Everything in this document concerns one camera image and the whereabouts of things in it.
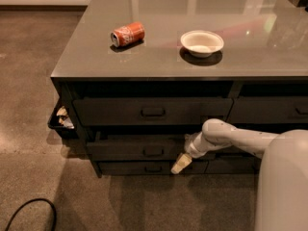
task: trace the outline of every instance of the soda can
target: soda can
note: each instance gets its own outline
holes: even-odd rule
[[[142,40],[144,38],[144,28],[141,23],[134,22],[114,29],[111,33],[111,38],[115,47],[125,46]]]

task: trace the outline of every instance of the black cable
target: black cable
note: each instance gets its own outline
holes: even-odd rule
[[[48,200],[48,199],[46,199],[46,198],[34,198],[34,199],[31,199],[31,200],[25,202],[23,205],[21,205],[21,206],[14,212],[14,214],[12,215],[12,217],[11,217],[11,219],[9,220],[9,223],[8,223],[8,225],[7,225],[6,229],[5,229],[5,231],[8,231],[8,230],[9,230],[9,228],[10,228],[10,226],[11,226],[11,223],[12,223],[13,219],[15,218],[15,216],[17,215],[17,213],[18,213],[23,207],[25,207],[27,204],[30,204],[30,203],[35,202],[35,201],[45,201],[45,202],[47,202],[47,203],[50,205],[50,207],[51,207],[51,209],[52,209],[52,211],[53,211],[53,215],[54,215],[54,219],[53,219],[53,222],[52,222],[51,231],[54,231],[55,228],[56,228],[56,224],[57,224],[57,211],[56,211],[56,207],[54,206],[54,204],[53,204],[50,200]]]

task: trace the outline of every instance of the bowl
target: bowl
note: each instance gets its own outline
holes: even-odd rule
[[[221,36],[209,31],[190,31],[181,37],[181,43],[197,58],[207,58],[223,47]]]

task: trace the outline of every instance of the gray countertop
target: gray countertop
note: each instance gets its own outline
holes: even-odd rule
[[[133,21],[144,42],[116,52],[110,33]],[[219,34],[224,47],[192,57],[180,37]],[[308,13],[287,0],[91,0],[52,78],[308,80]]]

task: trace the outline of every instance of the floor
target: floor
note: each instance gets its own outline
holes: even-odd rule
[[[257,176],[103,176],[75,140],[47,127],[58,100],[49,79],[82,13],[0,12],[0,230],[37,197],[56,230],[253,230]],[[50,230],[45,202],[10,230]]]

